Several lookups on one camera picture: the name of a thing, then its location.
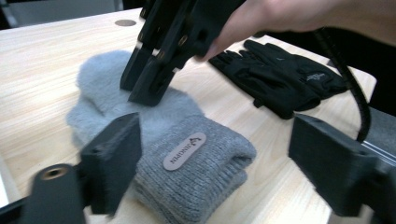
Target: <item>logo on leather patch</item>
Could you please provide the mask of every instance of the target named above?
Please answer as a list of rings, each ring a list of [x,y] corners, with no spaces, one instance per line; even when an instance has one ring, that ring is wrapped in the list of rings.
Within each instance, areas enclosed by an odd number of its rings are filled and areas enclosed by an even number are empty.
[[[163,167],[168,171],[177,170],[205,141],[204,133],[193,133],[165,157]]]

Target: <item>gray knit glove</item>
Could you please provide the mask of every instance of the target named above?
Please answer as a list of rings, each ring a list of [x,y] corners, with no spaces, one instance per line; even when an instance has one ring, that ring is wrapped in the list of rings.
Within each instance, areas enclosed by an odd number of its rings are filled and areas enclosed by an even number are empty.
[[[85,146],[111,120],[138,112],[143,156],[132,184],[134,195],[165,223],[205,223],[245,182],[244,168],[256,151],[242,135],[205,118],[181,91],[169,88],[155,107],[128,102],[130,93],[120,90],[119,83],[129,57],[113,51],[82,65],[81,95],[67,123]]]

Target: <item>screw hole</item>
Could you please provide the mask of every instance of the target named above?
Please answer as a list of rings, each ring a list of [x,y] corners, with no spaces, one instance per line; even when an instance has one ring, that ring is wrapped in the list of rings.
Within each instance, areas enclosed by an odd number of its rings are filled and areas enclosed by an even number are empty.
[[[118,26],[134,26],[134,25],[136,25],[136,22],[131,21],[131,20],[119,20],[119,21],[116,21],[115,23]]]
[[[62,175],[65,175],[67,173],[67,168],[65,167],[57,167],[57,168],[53,168],[48,170],[46,173],[44,173],[41,176],[41,179],[43,180],[51,180],[51,179],[55,179],[58,178]]]

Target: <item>light wood surface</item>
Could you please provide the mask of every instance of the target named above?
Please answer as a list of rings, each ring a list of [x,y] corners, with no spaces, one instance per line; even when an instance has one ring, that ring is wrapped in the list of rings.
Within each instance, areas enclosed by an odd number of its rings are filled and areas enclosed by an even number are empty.
[[[31,177],[55,163],[78,162],[65,115],[76,103],[79,67],[94,55],[116,49],[131,51],[143,21],[139,10],[59,21],[0,32],[0,153],[21,196]],[[135,26],[118,26],[133,20]],[[265,36],[291,53],[326,63],[326,58]],[[230,47],[241,48],[241,43]],[[367,98],[375,79],[353,69]],[[288,158],[292,119],[279,119],[238,91],[208,63],[188,61],[171,83],[187,92],[205,115],[241,133],[258,151],[247,168],[247,182],[212,215],[208,223],[326,223],[331,209]],[[350,92],[322,101],[305,114],[323,119],[351,137],[360,127]],[[125,197],[116,217],[90,217],[92,223],[159,223],[141,203]]]

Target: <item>black glove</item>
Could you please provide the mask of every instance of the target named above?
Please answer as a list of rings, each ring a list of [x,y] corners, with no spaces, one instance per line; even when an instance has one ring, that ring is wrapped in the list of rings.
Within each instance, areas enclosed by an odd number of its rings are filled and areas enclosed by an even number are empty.
[[[254,98],[254,105],[265,105],[282,119],[291,119],[293,111],[303,111],[320,104],[319,97],[304,83],[282,68],[261,62],[252,53],[222,52],[209,62],[236,86]]]
[[[342,77],[323,64],[301,55],[290,54],[273,44],[259,44],[247,40],[244,47],[259,57],[265,64],[283,68],[290,76],[297,75],[320,99],[327,99],[347,90]]]

